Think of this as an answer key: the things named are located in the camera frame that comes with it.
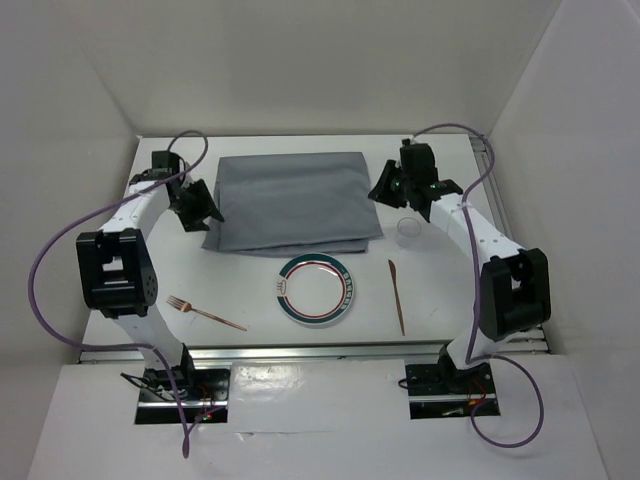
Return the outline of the grey cloth napkin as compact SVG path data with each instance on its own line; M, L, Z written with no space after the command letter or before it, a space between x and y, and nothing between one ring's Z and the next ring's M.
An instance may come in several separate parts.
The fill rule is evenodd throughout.
M219 160L205 250L263 257L362 253L382 236L360 152L228 156Z

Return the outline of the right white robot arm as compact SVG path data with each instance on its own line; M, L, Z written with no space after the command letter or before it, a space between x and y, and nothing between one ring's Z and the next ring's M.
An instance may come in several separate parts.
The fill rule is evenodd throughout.
M411 208L472 262L471 326L441 348L433 376L437 387L458 393L482 374L504 343L550 319L548 259L540 249L525 249L507 238L471 205L459 185L440 179L428 144L405 139L399 152L398 160L386 162L370 199Z

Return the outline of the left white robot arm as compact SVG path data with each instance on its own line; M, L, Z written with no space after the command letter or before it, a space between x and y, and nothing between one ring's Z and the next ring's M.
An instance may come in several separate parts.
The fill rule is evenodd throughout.
M151 385L176 399L193 394L198 376L188 348L156 306L159 282L146 240L167 210L186 232L207 231L210 219L224 220L205 181L192 179L188 167L175 152L154 151L151 167L129 182L134 199L76 240L85 303L126 332L143 355Z

